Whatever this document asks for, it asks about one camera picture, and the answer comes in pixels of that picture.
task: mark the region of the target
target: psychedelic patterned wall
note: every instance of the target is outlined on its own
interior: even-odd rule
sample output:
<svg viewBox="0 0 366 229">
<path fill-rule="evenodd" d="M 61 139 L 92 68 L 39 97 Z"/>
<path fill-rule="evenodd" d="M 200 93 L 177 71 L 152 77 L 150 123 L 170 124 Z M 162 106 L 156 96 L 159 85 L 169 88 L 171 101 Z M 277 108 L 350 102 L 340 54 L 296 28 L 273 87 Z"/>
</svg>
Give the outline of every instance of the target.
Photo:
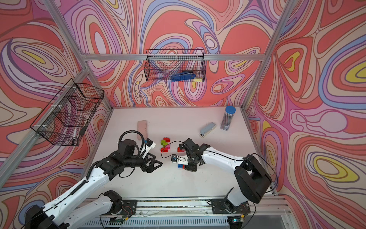
<svg viewBox="0 0 366 229">
<path fill-rule="evenodd" d="M 107 113 L 102 102 L 78 147 L 54 146 L 43 138 L 34 145 L 0 189 L 0 228 L 21 228 L 31 206 L 43 206 L 77 183 Z"/>
<path fill-rule="evenodd" d="M 45 9 L 38 0 L 0 3 L 0 166 L 81 69 Z M 106 117 L 101 104 L 78 147 L 36 142 L 0 189 L 0 228 L 21 228 L 29 207 L 44 205 L 77 182 Z"/>
<path fill-rule="evenodd" d="M 264 53 L 283 1 L 62 1 L 59 9 L 84 53 L 203 48 Z M 253 61 L 209 61 L 204 83 L 146 82 L 143 61 L 92 61 L 112 106 L 241 105 Z"/>
<path fill-rule="evenodd" d="M 301 228 L 366 228 L 366 1 L 299 1 L 246 112 Z"/>
</svg>

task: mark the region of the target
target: black wire mesh basket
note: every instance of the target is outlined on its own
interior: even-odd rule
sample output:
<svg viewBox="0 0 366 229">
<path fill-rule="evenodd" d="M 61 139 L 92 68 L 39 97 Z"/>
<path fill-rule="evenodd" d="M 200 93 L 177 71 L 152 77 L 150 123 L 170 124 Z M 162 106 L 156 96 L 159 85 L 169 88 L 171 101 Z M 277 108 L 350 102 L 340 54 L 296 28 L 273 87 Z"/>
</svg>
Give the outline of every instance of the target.
<svg viewBox="0 0 366 229">
<path fill-rule="evenodd" d="M 146 81 L 205 81 L 203 49 L 147 49 L 146 54 Z"/>
<path fill-rule="evenodd" d="M 46 120 L 34 126 L 33 122 L 30 127 L 52 145 L 78 146 L 102 102 L 104 91 L 82 83 L 73 83 L 67 90 L 61 101 L 51 106 Z"/>
</svg>

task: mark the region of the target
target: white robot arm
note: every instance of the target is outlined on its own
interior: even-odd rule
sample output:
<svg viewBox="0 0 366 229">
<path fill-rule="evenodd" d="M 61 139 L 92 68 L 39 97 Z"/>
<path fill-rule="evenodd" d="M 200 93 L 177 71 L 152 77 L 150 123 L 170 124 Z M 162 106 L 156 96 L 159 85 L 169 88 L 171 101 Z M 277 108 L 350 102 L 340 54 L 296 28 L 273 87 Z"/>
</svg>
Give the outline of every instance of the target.
<svg viewBox="0 0 366 229">
<path fill-rule="evenodd" d="M 236 157 L 220 152 L 213 147 L 195 144 L 190 138 L 184 141 L 182 147 L 187 153 L 188 165 L 184 167 L 188 171 L 197 171 L 197 165 L 212 164 L 229 173 L 233 173 L 238 186 L 229 190 L 224 198 L 224 206 L 230 213 L 236 212 L 238 207 L 250 200 L 259 203 L 264 196 L 272 179 L 258 160 L 252 156 Z"/>
<path fill-rule="evenodd" d="M 142 137 L 141 148 L 130 139 L 122 141 L 127 133 L 137 133 Z M 142 171 L 152 173 L 162 166 L 156 157 L 149 153 L 156 144 L 150 139 L 144 140 L 141 133 L 130 130 L 124 132 L 118 143 L 118 149 L 108 157 L 95 162 L 84 179 L 56 199 L 43 207 L 32 206 L 26 212 L 26 229 L 76 229 L 85 222 L 104 213 L 119 214 L 123 209 L 120 195 L 110 190 L 97 200 L 75 210 L 90 194 L 122 173 L 126 167 L 140 167 Z"/>
</svg>

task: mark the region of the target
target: white tabletop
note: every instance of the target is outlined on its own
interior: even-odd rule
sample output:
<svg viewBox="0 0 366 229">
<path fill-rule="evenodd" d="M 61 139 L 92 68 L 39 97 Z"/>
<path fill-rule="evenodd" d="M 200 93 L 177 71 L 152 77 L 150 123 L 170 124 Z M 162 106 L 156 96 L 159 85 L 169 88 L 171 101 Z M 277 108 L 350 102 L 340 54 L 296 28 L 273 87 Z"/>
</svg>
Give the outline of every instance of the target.
<svg viewBox="0 0 366 229">
<path fill-rule="evenodd" d="M 176 163 L 171 162 L 170 157 L 162 159 L 160 152 L 162 148 L 160 141 L 168 137 L 171 141 L 185 141 L 191 138 L 198 145 L 205 143 L 236 156 L 244 157 L 255 153 L 239 107 L 236 108 L 230 129 L 228 131 L 220 129 L 224 110 L 224 107 L 114 109 L 93 162 L 117 150 L 120 135 L 127 130 L 137 130 L 137 122 L 147 120 L 148 138 L 157 144 L 150 153 L 163 162 L 163 166 L 152 173 L 142 172 L 140 168 L 136 168 L 127 178 L 117 176 L 89 198 L 97 198 L 100 193 L 110 189 L 122 197 L 135 198 L 226 195 L 232 187 L 238 185 L 234 174 L 207 164 L 199 166 L 197 172 L 189 172 L 179 169 Z M 216 128 L 205 138 L 201 138 L 200 129 L 210 122 L 214 122 Z M 124 139 L 135 140 L 138 146 L 141 145 L 135 133 L 125 135 Z M 178 146 L 178 142 L 171 144 L 171 149 L 163 155 L 176 154 Z M 127 176 L 131 171 L 131 168 L 126 168 L 121 176 Z"/>
</svg>

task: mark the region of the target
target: mounting plate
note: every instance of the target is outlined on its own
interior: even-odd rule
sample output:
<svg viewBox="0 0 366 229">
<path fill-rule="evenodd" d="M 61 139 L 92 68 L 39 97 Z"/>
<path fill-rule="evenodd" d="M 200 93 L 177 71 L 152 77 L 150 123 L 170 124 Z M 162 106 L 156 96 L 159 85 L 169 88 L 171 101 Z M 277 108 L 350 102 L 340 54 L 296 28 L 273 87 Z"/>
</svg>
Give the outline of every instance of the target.
<svg viewBox="0 0 366 229">
<path fill-rule="evenodd" d="M 224 206 L 224 199 L 211 199 L 211 204 L 212 204 L 212 213 L 213 214 L 228 214 L 229 213 Z M 249 208 L 248 201 L 239 205 L 235 213 L 236 214 L 242 213 L 243 215 L 249 214 L 250 208 Z"/>
<path fill-rule="evenodd" d="M 122 199 L 122 201 L 123 201 L 123 208 L 122 208 L 121 213 L 119 213 L 118 215 L 129 215 L 129 216 L 134 215 L 136 213 L 137 200 L 124 200 L 124 199 Z"/>
</svg>

